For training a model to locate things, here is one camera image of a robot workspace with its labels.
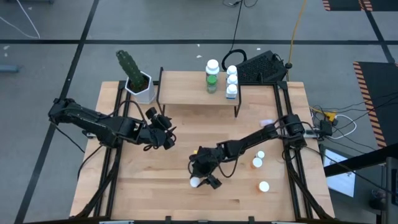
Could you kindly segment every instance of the cactus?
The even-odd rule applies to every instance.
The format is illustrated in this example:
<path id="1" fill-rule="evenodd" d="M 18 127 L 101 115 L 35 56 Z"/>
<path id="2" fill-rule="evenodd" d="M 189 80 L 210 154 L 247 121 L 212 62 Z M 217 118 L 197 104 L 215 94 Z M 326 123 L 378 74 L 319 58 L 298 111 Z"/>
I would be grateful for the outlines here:
<path id="1" fill-rule="evenodd" d="M 139 93 L 147 88 L 148 81 L 144 78 L 144 75 L 138 69 L 136 62 L 132 57 L 124 50 L 118 50 L 116 56 L 119 60 L 120 66 L 122 66 L 124 72 L 129 77 L 130 88 L 134 93 Z"/>

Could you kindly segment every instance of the wooden shelf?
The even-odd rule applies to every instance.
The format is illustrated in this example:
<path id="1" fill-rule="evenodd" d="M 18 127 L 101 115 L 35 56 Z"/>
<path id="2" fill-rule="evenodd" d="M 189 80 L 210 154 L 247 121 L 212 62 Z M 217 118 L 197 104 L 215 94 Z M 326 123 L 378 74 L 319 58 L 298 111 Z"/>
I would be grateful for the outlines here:
<path id="1" fill-rule="evenodd" d="M 160 80 L 159 103 L 163 105 L 239 105 L 239 94 L 235 100 L 225 97 L 226 73 L 220 72 L 217 91 L 206 90 L 206 72 L 163 71 Z"/>

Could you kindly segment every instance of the white paper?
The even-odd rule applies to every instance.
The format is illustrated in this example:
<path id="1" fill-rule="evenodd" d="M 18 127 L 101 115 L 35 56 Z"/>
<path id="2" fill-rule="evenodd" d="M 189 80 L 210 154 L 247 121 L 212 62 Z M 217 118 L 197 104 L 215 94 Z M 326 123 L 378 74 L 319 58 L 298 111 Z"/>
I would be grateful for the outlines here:
<path id="1" fill-rule="evenodd" d="M 334 153 L 332 151 L 326 150 L 325 155 L 330 157 L 336 162 L 344 161 L 347 158 Z M 325 156 L 323 161 L 323 166 L 326 167 L 328 165 L 332 165 L 335 162 L 331 161 L 329 158 Z M 330 189 L 348 195 L 350 197 L 354 197 L 354 189 L 355 189 L 355 174 L 352 172 L 347 172 L 345 174 L 334 175 L 333 177 L 327 177 L 326 181 Z"/>

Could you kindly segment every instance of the bottle cap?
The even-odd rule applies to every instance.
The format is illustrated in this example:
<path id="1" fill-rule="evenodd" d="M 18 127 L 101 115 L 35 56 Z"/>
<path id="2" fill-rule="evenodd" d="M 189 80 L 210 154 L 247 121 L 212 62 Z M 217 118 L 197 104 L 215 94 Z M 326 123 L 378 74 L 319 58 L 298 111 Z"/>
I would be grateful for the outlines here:
<path id="1" fill-rule="evenodd" d="M 235 65 L 231 65 L 231 66 L 228 67 L 228 69 L 227 69 L 226 72 L 227 72 L 228 74 L 235 74 L 236 71 L 237 71 L 236 66 L 235 66 Z"/>
<path id="2" fill-rule="evenodd" d="M 230 84 L 227 88 L 228 92 L 230 93 L 236 93 L 238 91 L 238 88 L 235 84 Z"/>
<path id="3" fill-rule="evenodd" d="M 207 67 L 210 70 L 216 70 L 218 68 L 218 62 L 215 59 L 211 59 L 207 62 Z"/>
<path id="4" fill-rule="evenodd" d="M 262 160 L 260 158 L 254 158 L 252 163 L 255 168 L 260 168 L 262 166 Z"/>
<path id="5" fill-rule="evenodd" d="M 260 189 L 262 192 L 267 192 L 267 191 L 269 190 L 269 184 L 268 184 L 267 182 L 265 182 L 265 181 L 262 181 L 262 182 L 259 184 L 259 189 Z"/>
<path id="6" fill-rule="evenodd" d="M 266 156 L 266 154 L 263 151 L 258 151 L 256 156 L 257 158 L 263 159 Z"/>
<path id="7" fill-rule="evenodd" d="M 200 184 L 200 179 L 198 177 L 192 177 L 189 180 L 189 184 L 191 185 L 191 187 L 198 187 Z"/>
<path id="8" fill-rule="evenodd" d="M 210 85 L 215 85 L 217 83 L 217 76 L 209 75 L 207 77 L 207 83 L 209 83 Z"/>
<path id="9" fill-rule="evenodd" d="M 230 75 L 230 76 L 228 77 L 228 80 L 229 80 L 230 82 L 237 82 L 237 81 L 238 81 L 238 76 L 237 76 L 237 75 Z"/>

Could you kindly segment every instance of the white bottle cap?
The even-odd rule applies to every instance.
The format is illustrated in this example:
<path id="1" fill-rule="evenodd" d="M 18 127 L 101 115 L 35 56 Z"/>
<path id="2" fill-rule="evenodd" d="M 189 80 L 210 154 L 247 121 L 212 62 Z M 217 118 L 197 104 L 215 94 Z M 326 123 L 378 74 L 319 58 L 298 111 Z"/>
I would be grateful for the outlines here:
<path id="1" fill-rule="evenodd" d="M 253 159 L 252 163 L 255 168 L 260 168 L 262 166 L 262 160 L 257 157 Z"/>
<path id="2" fill-rule="evenodd" d="M 267 191 L 269 190 L 269 184 L 268 184 L 267 182 L 265 182 L 265 181 L 262 181 L 262 182 L 259 184 L 259 189 L 260 189 L 262 192 L 267 192 Z"/>
<path id="3" fill-rule="evenodd" d="M 217 70 L 218 68 L 218 62 L 215 59 L 211 59 L 207 62 L 207 67 L 209 70 Z"/>
<path id="4" fill-rule="evenodd" d="M 266 126 L 266 125 L 268 125 L 268 124 L 272 124 L 273 122 L 274 122 L 273 119 L 265 119 L 265 120 L 262 120 L 262 121 L 260 121 L 260 127 L 264 127 L 264 126 Z"/>
<path id="5" fill-rule="evenodd" d="M 238 76 L 237 75 L 230 75 L 228 77 L 229 82 L 231 83 L 236 83 L 238 81 Z"/>
<path id="6" fill-rule="evenodd" d="M 256 157 L 257 157 L 257 158 L 263 159 L 264 156 L 266 156 L 266 154 L 265 154 L 263 151 L 258 151 L 258 152 L 256 153 Z"/>
<path id="7" fill-rule="evenodd" d="M 236 74 L 236 72 L 237 72 L 237 69 L 236 69 L 236 66 L 235 66 L 235 65 L 229 66 L 228 69 L 227 69 L 227 71 L 226 71 L 226 73 L 228 73 L 228 74 L 230 74 L 230 75 Z"/>
<path id="8" fill-rule="evenodd" d="M 229 86 L 228 86 L 228 88 L 226 89 L 226 91 L 228 92 L 228 93 L 236 93 L 237 91 L 238 91 L 238 88 L 237 88 L 237 86 L 235 85 L 235 84 L 230 84 Z"/>
<path id="9" fill-rule="evenodd" d="M 192 177 L 189 180 L 189 183 L 190 183 L 191 187 L 198 187 L 200 184 L 200 179 L 198 177 Z"/>

